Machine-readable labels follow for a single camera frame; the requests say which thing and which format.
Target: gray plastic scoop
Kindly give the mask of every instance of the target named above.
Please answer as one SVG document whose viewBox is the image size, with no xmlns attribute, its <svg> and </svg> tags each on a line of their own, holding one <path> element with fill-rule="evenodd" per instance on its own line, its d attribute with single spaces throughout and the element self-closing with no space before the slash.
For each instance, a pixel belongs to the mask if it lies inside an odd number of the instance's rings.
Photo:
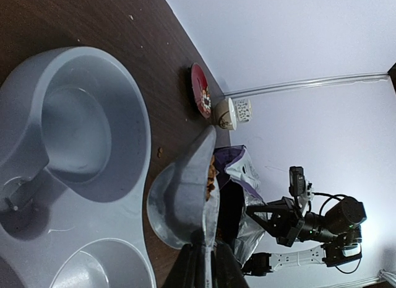
<svg viewBox="0 0 396 288">
<path fill-rule="evenodd" d="M 202 217 L 215 142 L 216 130 L 209 126 L 188 151 L 157 176 L 150 189 L 148 219 L 158 237 L 172 248 L 180 249 L 203 238 L 199 236 L 205 227 Z"/>
</svg>

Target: black object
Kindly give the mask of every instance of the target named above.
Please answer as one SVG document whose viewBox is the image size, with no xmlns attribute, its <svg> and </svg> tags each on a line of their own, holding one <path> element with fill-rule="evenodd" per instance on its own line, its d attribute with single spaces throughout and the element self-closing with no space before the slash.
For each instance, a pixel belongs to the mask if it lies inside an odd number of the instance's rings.
<svg viewBox="0 0 396 288">
<path fill-rule="evenodd" d="M 249 288 L 243 278 L 241 266 L 236 262 L 230 246 L 225 243 L 217 245 L 216 273 L 218 288 Z"/>
<path fill-rule="evenodd" d="M 294 200 L 283 197 L 281 200 L 268 204 L 249 206 L 246 213 L 275 237 L 280 245 L 291 247 L 296 240 L 301 242 L 314 240 L 324 243 L 321 247 L 325 250 L 323 262 L 327 267 L 337 267 L 355 260 L 359 260 L 360 263 L 361 250 L 353 256 L 345 256 L 343 251 L 356 248 L 362 241 L 360 224 L 367 219 L 363 203 L 343 194 L 314 193 L 327 196 L 328 199 L 323 203 L 319 214 L 309 210 L 303 217 L 297 198 L 305 192 L 306 188 L 303 168 L 290 167 L 289 192 Z M 324 206 L 331 199 L 338 200 L 338 203 L 322 216 Z M 257 212 L 269 213 L 270 218 L 261 219 L 256 215 Z M 265 276 L 271 272 L 270 256 L 271 254 L 268 253 L 253 254 L 245 263 L 243 272 L 252 276 Z"/>
<path fill-rule="evenodd" d="M 202 252 L 198 245 L 184 245 L 162 288 L 205 287 L 205 282 L 199 283 L 199 278 L 196 277 L 197 263 L 200 256 L 202 256 Z"/>
<path fill-rule="evenodd" d="M 290 187 L 289 193 L 293 197 L 301 196 L 305 191 L 304 169 L 292 166 L 289 169 Z"/>
<path fill-rule="evenodd" d="M 272 273 L 272 266 L 270 265 L 270 253 L 256 253 L 253 254 L 249 260 L 246 261 L 242 268 L 242 273 L 249 276 L 262 277 L 267 273 Z"/>
<path fill-rule="evenodd" d="M 218 212 L 217 229 L 223 242 L 234 246 L 238 235 L 239 222 L 244 206 L 243 188 L 241 185 L 228 181 L 220 190 L 220 208 Z"/>
<path fill-rule="evenodd" d="M 162 288 L 206 287 L 204 251 L 202 245 L 184 245 Z M 212 283 L 218 288 L 249 288 L 226 243 L 219 242 L 216 252 L 212 252 Z"/>
</svg>

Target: black wire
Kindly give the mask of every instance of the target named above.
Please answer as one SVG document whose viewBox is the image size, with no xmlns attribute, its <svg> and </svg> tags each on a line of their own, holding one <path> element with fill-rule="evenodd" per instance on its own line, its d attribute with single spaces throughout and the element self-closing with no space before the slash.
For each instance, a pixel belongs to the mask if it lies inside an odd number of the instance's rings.
<svg viewBox="0 0 396 288">
<path fill-rule="evenodd" d="M 331 195 L 331 194 L 327 194 L 327 193 L 314 193 L 314 195 L 328 196 L 328 197 L 329 197 L 329 198 L 327 198 L 327 200 L 326 200 L 326 201 L 322 204 L 322 206 L 321 206 L 321 209 L 320 209 L 320 211 L 319 211 L 319 215 L 320 215 L 320 216 L 322 215 L 322 211 L 323 211 L 324 206 L 325 206 L 330 200 L 336 199 L 336 200 L 338 200 L 338 201 L 341 201 L 341 199 L 340 199 L 339 197 L 343 197 L 343 198 L 348 197 L 347 195 L 344 195 L 344 194 Z"/>
<path fill-rule="evenodd" d="M 339 197 L 348 197 L 347 195 L 344 194 L 336 194 L 336 195 L 332 195 L 332 194 L 327 194 L 327 193 L 320 193 L 320 192 L 313 192 L 313 195 L 319 195 L 319 196 L 326 196 L 326 197 L 334 197 L 334 196 L 339 196 Z"/>
<path fill-rule="evenodd" d="M 336 266 L 335 268 L 337 268 L 343 274 L 353 274 L 355 271 L 358 270 L 359 265 L 360 265 L 360 261 L 361 261 L 361 258 L 359 258 L 358 265 L 356 265 L 356 268 L 354 270 L 352 270 L 352 271 L 342 271 L 338 266 Z"/>
</svg>

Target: small plate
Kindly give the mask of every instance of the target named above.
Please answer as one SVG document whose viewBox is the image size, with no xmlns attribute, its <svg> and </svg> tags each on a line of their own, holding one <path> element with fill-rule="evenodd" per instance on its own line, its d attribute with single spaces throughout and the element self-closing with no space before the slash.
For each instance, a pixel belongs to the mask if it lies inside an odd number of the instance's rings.
<svg viewBox="0 0 396 288">
<path fill-rule="evenodd" d="M 208 82 L 202 68 L 197 63 L 191 66 L 191 83 L 198 110 L 205 119 L 209 119 L 212 102 L 210 101 Z"/>
</svg>

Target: wooden table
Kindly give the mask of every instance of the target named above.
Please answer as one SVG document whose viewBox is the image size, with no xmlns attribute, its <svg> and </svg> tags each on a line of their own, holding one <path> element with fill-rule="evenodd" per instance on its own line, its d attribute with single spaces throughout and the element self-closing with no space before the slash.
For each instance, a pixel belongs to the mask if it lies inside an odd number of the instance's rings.
<svg viewBox="0 0 396 288">
<path fill-rule="evenodd" d="M 208 125 L 189 103 L 189 66 L 202 65 L 214 102 L 223 94 L 165 0 L 0 0 L 1 83 L 29 56 L 79 45 L 119 59 L 147 104 L 152 158 L 144 193 L 144 234 L 161 287 L 178 251 L 152 231 L 145 200 L 154 178 Z M 228 133 L 218 130 L 217 146 L 229 143 Z"/>
</svg>

